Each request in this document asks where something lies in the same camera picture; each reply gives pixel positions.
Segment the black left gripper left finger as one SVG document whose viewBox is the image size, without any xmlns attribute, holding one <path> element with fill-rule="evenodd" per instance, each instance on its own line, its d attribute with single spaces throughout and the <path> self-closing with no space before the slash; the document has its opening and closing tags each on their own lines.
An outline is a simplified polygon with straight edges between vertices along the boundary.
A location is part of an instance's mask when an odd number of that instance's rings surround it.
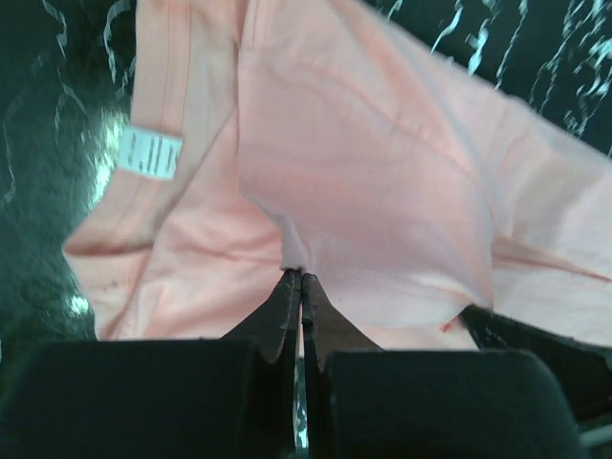
<svg viewBox="0 0 612 459">
<path fill-rule="evenodd" d="M 219 339 L 55 342 L 1 407 L 5 458 L 285 458 L 301 274 Z"/>
</svg>

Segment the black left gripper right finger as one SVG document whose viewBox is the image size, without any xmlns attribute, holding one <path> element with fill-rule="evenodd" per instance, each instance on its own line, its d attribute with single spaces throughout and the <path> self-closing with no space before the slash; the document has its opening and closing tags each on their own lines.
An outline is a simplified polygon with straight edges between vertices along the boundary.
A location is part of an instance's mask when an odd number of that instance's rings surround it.
<svg viewBox="0 0 612 459">
<path fill-rule="evenodd" d="M 582 458 L 552 372 L 521 351 L 383 351 L 302 278 L 314 458 Z"/>
</svg>

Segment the salmon pink t shirt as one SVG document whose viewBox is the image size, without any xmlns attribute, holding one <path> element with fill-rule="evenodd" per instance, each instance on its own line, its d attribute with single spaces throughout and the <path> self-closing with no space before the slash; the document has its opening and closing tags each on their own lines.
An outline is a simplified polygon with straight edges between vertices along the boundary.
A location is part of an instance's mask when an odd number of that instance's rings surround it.
<svg viewBox="0 0 612 459">
<path fill-rule="evenodd" d="M 611 342 L 611 163 L 358 1 L 141 1 L 131 123 L 63 251 L 100 339 L 220 337 L 285 269 L 383 348 L 475 304 Z"/>
</svg>

